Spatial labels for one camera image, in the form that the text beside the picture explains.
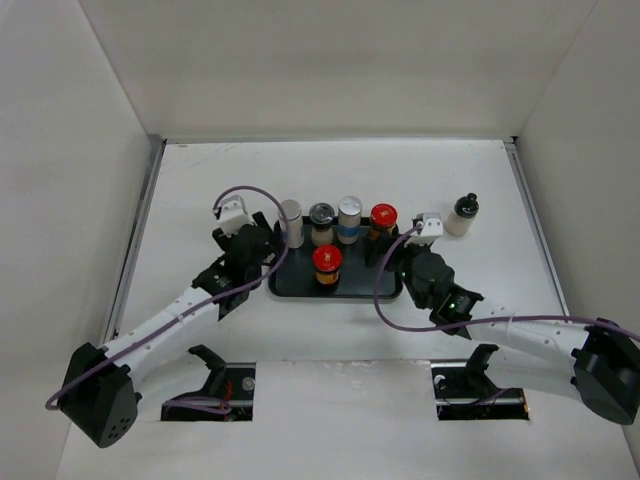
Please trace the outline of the red lid sauce jar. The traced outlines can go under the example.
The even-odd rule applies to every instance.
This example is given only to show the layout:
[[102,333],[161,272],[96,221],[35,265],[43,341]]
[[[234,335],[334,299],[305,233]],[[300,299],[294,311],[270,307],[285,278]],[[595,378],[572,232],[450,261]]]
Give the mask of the red lid sauce jar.
[[335,287],[340,280],[343,261],[341,250],[334,245],[321,245],[312,254],[316,283],[323,288]]
[[388,203],[378,203],[370,211],[370,225],[367,238],[376,240],[381,234],[391,234],[396,227],[398,213],[394,206]]

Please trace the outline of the red lid sauce jar front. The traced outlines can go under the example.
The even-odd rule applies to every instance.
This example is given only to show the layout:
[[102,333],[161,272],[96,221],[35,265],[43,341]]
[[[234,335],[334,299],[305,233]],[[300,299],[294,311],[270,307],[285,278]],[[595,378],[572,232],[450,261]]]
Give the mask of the red lid sauce jar front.
[[334,245],[321,245],[312,254],[316,283],[323,288],[335,287],[340,280],[343,261],[341,250]]

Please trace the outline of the white cap blue label bottle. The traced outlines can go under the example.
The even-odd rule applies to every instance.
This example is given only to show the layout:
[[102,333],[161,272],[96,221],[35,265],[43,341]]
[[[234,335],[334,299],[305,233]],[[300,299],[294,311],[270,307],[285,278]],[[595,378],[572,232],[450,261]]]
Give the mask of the white cap blue label bottle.
[[362,202],[355,196],[345,196],[338,203],[337,237],[344,245],[355,243],[359,237]]

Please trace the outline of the silver lid salt jar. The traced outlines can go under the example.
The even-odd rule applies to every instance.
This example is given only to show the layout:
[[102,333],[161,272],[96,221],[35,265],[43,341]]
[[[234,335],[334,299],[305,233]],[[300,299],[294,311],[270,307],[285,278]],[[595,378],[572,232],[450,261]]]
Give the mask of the silver lid salt jar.
[[290,249],[298,249],[304,244],[303,216],[298,201],[287,199],[281,202],[278,213],[283,241]]

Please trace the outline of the clear lid pepper shaker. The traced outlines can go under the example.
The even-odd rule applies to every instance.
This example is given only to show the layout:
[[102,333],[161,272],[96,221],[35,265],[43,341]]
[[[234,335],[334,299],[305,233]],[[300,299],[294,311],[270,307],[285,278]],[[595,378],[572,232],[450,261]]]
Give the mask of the clear lid pepper shaker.
[[311,222],[311,242],[315,247],[330,245],[334,241],[333,220],[335,211],[325,202],[311,206],[309,219]]

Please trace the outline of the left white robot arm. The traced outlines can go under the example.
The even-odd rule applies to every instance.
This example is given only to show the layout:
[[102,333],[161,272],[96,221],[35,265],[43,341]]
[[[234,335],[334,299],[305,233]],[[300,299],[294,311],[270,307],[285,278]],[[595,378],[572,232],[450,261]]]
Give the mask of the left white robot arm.
[[221,393],[226,369],[224,360],[198,338],[208,320],[218,322],[248,300],[267,276],[263,269],[275,266],[282,251],[282,242],[263,213],[239,215],[235,222],[229,232],[215,230],[222,255],[167,307],[126,335],[101,346],[90,342],[79,346],[47,409],[61,411],[97,447],[108,448],[150,403],[149,376],[165,363],[191,355],[203,362],[190,375],[194,391],[163,397],[163,408],[226,415],[231,409],[226,404],[209,407],[198,402]]

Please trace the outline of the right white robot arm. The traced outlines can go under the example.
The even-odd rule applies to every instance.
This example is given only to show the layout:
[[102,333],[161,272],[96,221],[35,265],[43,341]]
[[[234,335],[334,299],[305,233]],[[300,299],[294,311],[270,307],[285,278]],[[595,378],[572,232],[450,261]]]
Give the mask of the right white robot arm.
[[563,396],[597,416],[631,425],[639,410],[639,336],[617,323],[563,315],[514,315],[459,286],[454,270],[417,235],[381,233],[364,240],[364,258],[382,276],[400,277],[416,308],[429,313],[425,333],[477,342],[464,384],[483,396],[525,388]]

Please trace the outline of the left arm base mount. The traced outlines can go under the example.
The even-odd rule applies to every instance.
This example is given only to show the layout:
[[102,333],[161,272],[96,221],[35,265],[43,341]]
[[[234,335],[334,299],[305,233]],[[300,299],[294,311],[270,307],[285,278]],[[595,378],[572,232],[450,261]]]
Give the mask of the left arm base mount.
[[189,360],[204,367],[204,378],[167,400],[163,422],[248,422],[253,420],[257,365],[227,363],[204,345],[191,347]]

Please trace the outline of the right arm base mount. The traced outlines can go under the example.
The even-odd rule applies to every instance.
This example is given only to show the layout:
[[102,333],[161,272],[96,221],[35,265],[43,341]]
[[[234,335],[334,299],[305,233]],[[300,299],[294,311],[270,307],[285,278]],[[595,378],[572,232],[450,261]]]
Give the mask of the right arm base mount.
[[496,345],[481,344],[469,359],[431,363],[431,376],[440,421],[529,420],[520,388],[498,388],[486,375]]

